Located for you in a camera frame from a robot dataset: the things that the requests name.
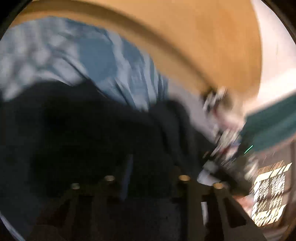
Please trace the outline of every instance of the teal fabric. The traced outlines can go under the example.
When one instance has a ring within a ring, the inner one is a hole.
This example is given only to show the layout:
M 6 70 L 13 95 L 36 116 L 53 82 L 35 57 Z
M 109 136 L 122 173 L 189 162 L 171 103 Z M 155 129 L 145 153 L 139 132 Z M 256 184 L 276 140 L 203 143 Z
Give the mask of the teal fabric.
M 296 133 L 296 95 L 247 117 L 242 143 L 262 151 Z

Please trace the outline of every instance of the blue and white cloth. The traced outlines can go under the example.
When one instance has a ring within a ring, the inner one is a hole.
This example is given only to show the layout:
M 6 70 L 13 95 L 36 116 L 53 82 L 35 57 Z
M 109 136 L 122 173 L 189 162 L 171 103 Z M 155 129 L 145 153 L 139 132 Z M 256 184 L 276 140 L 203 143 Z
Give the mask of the blue and white cloth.
M 79 72 L 109 97 L 134 108 L 146 110 L 167 97 L 168 80 L 150 56 L 112 31 L 47 17 L 10 28 L 0 41 L 4 100 L 37 81 L 75 85 Z

